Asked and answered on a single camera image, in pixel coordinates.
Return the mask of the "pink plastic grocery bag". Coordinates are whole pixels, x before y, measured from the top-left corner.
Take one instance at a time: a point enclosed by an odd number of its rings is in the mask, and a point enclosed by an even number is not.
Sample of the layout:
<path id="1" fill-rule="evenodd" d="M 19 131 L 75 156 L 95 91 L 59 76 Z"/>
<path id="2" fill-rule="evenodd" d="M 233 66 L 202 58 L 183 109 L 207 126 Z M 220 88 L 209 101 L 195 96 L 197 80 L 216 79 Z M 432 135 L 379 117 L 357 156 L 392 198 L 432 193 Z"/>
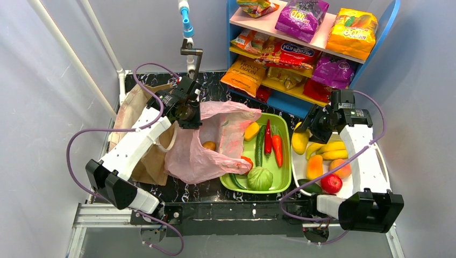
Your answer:
<path id="1" fill-rule="evenodd" d="M 261 110 L 233 101 L 206 101 L 200 108 L 202 125 L 197 130 L 177 129 L 174 145 L 165 156 L 165 171 L 186 184 L 247 172 L 250 164 L 241 159 L 244 133 L 261 117 Z M 216 151 L 203 148 L 206 141 L 215 142 Z"/>

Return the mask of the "brown potato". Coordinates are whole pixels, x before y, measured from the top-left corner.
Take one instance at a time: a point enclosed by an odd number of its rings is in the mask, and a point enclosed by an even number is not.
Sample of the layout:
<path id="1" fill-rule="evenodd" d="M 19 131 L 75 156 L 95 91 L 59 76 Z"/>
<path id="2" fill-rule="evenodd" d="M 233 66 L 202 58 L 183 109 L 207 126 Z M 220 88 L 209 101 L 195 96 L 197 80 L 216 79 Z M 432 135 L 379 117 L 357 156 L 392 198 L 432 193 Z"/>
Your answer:
<path id="1" fill-rule="evenodd" d="M 213 142 L 213 141 L 206 141 L 206 142 L 204 142 L 204 143 L 202 144 L 202 147 L 203 147 L 203 148 L 206 148 L 206 149 L 208 149 L 208 150 L 211 150 L 211 151 L 216 151 L 216 149 L 217 149 L 217 145 L 216 145 L 216 143 Z"/>

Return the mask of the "orange yellow mango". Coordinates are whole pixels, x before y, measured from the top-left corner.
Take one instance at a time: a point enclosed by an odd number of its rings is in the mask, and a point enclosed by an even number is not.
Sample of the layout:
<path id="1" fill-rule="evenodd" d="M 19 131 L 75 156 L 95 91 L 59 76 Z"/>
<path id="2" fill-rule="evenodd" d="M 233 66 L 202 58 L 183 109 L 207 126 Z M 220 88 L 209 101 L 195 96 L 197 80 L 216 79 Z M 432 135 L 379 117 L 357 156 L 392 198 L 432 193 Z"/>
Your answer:
<path id="1" fill-rule="evenodd" d="M 324 174 L 323 170 L 323 157 L 321 155 L 314 155 L 307 161 L 306 178 L 314 180 Z"/>

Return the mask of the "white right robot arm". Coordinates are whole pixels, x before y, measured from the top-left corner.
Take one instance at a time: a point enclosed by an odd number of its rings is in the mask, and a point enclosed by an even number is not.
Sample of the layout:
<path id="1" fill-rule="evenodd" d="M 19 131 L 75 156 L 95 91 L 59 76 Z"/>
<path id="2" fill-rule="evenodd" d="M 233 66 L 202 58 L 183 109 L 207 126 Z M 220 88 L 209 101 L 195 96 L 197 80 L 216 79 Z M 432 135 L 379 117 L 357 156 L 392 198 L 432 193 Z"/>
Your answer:
<path id="1" fill-rule="evenodd" d="M 337 132 L 348 153 L 352 190 L 344 197 L 313 193 L 309 213 L 329 216 L 342 229 L 387 233 L 404 207 L 402 195 L 392 193 L 374 149 L 373 122 L 365 109 L 355 106 L 354 91 L 335 90 L 326 107 L 314 105 L 296 133 L 310 132 L 310 140 L 326 144 Z"/>

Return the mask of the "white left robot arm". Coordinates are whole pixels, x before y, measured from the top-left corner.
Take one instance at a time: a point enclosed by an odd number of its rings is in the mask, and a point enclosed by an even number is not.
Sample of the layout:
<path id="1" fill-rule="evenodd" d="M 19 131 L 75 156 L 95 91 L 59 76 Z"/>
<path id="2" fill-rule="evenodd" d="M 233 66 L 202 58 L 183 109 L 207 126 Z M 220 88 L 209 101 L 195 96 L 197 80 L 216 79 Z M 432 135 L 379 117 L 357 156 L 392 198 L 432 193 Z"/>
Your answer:
<path id="1" fill-rule="evenodd" d="M 129 183 L 133 170 L 159 137 L 177 122 L 182 129 L 198 129 L 201 112 L 198 97 L 201 85 L 184 76 L 177 87 L 158 90 L 151 97 L 133 131 L 126 133 L 116 146 L 99 161 L 91 159 L 85 166 L 91 186 L 117 209 L 132 208 L 153 214 L 161 203 L 153 194 Z"/>

